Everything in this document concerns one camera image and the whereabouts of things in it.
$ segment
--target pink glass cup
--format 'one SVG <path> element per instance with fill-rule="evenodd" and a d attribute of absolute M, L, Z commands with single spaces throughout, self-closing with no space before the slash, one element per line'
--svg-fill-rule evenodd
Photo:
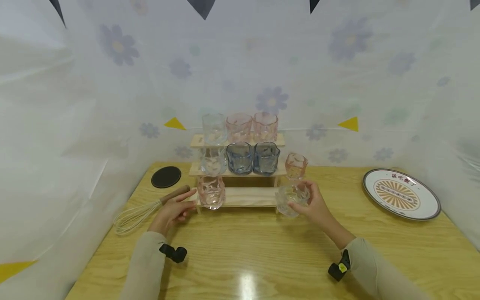
<path fill-rule="evenodd" d="M 228 141 L 230 143 L 250 142 L 252 117 L 244 113 L 236 113 L 227 117 Z"/>
<path fill-rule="evenodd" d="M 290 153 L 285 161 L 287 178 L 290 180 L 300 180 L 305 176 L 308 160 L 300 154 Z"/>
<path fill-rule="evenodd" d="M 225 202 L 225 184 L 221 176 L 199 177 L 197 191 L 200 204 L 208 209 L 219 209 Z"/>
<path fill-rule="evenodd" d="M 253 117 L 253 139 L 259 142 L 275 142 L 278 132 L 278 117 L 268 112 L 257 112 Z"/>

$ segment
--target round coaster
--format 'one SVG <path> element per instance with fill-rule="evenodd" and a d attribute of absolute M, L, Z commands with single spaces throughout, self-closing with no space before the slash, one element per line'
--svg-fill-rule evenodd
<path fill-rule="evenodd" d="M 152 176 L 152 185 L 159 189 L 171 187 L 180 180 L 181 171 L 174 166 L 164 167 Z"/>

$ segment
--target forearm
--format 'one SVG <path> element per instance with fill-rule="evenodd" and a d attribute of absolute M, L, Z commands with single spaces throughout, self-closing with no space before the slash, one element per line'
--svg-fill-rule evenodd
<path fill-rule="evenodd" d="M 128 269 L 120 300 L 157 300 L 165 255 L 158 249 L 165 237 L 148 231 L 138 240 Z"/>
<path fill-rule="evenodd" d="M 322 217 L 318 225 L 339 249 L 345 248 L 348 243 L 356 238 L 350 231 L 343 227 L 331 213 Z"/>
<path fill-rule="evenodd" d="M 372 245 L 356 238 L 331 214 L 319 225 L 342 252 L 348 250 L 352 275 L 369 294 L 380 300 L 429 299 Z"/>
<path fill-rule="evenodd" d="M 352 275 L 377 299 L 430 299 L 364 239 L 354 239 L 345 249 L 350 257 Z"/>

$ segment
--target beige sleeve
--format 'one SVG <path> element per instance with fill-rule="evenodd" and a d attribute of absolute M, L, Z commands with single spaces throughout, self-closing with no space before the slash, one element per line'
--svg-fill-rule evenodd
<path fill-rule="evenodd" d="M 127 280 L 120 300 L 157 300 L 160 292 L 165 255 L 158 249 L 165 242 L 160 233 L 144 233 L 135 246 Z"/>
<path fill-rule="evenodd" d="M 431 299 L 377 253 L 366 240 L 356 238 L 345 249 L 348 250 L 350 257 L 352 275 L 369 294 L 377 299 Z"/>

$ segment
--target textured glass cup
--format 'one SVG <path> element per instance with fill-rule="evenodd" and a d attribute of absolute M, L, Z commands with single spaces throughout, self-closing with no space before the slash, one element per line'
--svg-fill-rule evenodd
<path fill-rule="evenodd" d="M 208 209 L 218 209 L 225 202 L 225 184 L 220 176 L 199 177 L 197 191 L 200 204 Z"/>
<path fill-rule="evenodd" d="M 252 135 L 252 117 L 237 113 L 227 117 L 228 141 L 230 143 L 249 142 Z"/>
<path fill-rule="evenodd" d="M 206 148 L 202 150 L 202 172 L 209 176 L 218 176 L 227 170 L 225 147 Z"/>
<path fill-rule="evenodd" d="M 280 149 L 272 142 L 257 143 L 253 147 L 253 172 L 271 176 L 276 171 Z"/>
<path fill-rule="evenodd" d="M 207 114 L 202 117 L 204 142 L 206 145 L 221 145 L 227 140 L 225 116 L 222 114 Z"/>
<path fill-rule="evenodd" d="M 306 206 L 310 198 L 310 191 L 304 183 L 289 182 L 288 185 L 282 185 L 278 188 L 275 198 L 276 208 L 279 212 L 289 217 L 296 217 L 299 213 L 291 209 L 288 202 L 292 201 Z"/>
<path fill-rule="evenodd" d="M 248 175 L 253 170 L 253 147 L 240 142 L 227 146 L 228 169 L 236 175 Z"/>
<path fill-rule="evenodd" d="M 300 180 L 305 175 L 308 160 L 297 153 L 290 153 L 285 161 L 285 169 L 287 170 L 287 178 L 291 180 Z"/>
<path fill-rule="evenodd" d="M 257 112 L 253 117 L 253 139 L 258 142 L 275 142 L 278 117 L 268 112 Z"/>

